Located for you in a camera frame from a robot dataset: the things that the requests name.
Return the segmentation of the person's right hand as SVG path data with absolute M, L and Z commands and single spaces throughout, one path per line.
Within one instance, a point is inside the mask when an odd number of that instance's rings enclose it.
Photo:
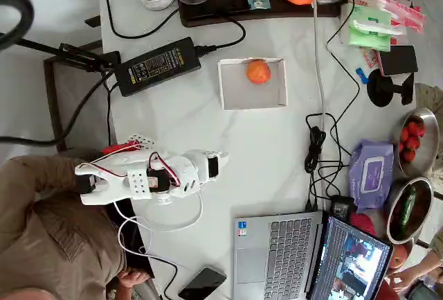
M 119 284 L 124 288 L 133 288 L 135 285 L 142 284 L 151 279 L 151 276 L 144 270 L 127 268 L 117 275 Z

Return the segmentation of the bystander bare hand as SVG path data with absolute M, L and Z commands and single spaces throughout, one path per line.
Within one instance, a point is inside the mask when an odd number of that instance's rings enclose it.
M 416 265 L 390 275 L 390 287 L 396 292 L 406 291 L 419 277 L 428 274 L 434 267 Z

